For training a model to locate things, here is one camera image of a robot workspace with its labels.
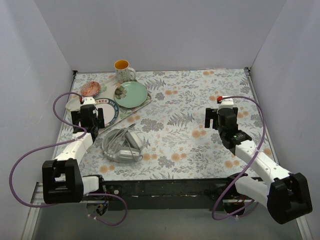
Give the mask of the grey white headphones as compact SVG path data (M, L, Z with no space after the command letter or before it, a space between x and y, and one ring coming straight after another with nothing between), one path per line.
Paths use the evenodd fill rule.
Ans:
M127 128L114 129L102 140L104 156L121 164L137 163L142 160L143 143L131 125Z

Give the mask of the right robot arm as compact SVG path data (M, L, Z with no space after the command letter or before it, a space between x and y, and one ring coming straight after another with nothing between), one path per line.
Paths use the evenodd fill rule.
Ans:
M217 130L223 146L246 162L261 181L245 171L230 176L231 182L213 207L217 208L226 195L232 199L245 195L266 207L279 224L311 213L313 206L306 177L300 172L291 173L260 152L252 138L238 128L237 113L236 107L206 108L204 126Z

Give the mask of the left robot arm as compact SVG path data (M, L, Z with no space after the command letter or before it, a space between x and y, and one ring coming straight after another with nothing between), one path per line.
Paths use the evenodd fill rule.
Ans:
M80 163L104 127L102 108L86 104L71 112L74 141L53 160L42 165L43 199L46 204L79 203L90 194L95 200L106 196L103 177L99 174L81 176Z

